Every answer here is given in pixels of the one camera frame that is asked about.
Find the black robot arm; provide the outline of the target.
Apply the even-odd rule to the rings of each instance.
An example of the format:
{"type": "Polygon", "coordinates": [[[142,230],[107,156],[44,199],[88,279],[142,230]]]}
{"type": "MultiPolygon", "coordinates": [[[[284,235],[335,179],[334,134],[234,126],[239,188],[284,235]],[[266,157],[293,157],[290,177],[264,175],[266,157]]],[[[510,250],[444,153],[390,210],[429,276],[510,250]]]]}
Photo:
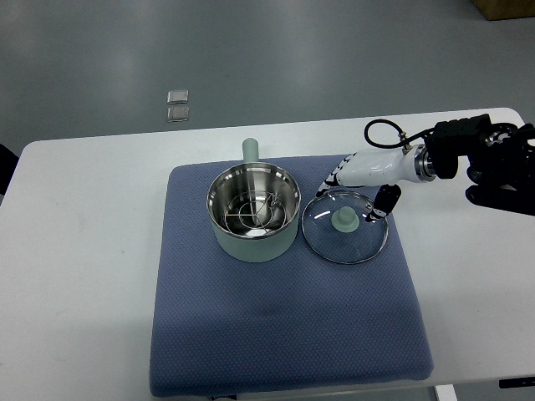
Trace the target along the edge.
{"type": "Polygon", "coordinates": [[[489,114],[442,121],[424,135],[435,175],[455,178],[469,165],[465,195],[476,206],[534,215],[534,125],[493,123],[489,114]]]}

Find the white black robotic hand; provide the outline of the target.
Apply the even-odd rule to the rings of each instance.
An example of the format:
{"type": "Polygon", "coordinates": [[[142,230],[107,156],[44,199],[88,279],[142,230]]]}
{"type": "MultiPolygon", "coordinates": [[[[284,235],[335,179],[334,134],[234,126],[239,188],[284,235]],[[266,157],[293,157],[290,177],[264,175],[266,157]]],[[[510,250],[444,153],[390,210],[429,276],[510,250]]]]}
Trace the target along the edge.
{"type": "Polygon", "coordinates": [[[407,145],[401,149],[361,150],[346,156],[322,182],[317,197],[336,187],[379,187],[367,221],[387,217],[397,204],[401,189],[400,180],[414,183],[429,182],[436,178],[427,148],[424,145],[407,145]]]}

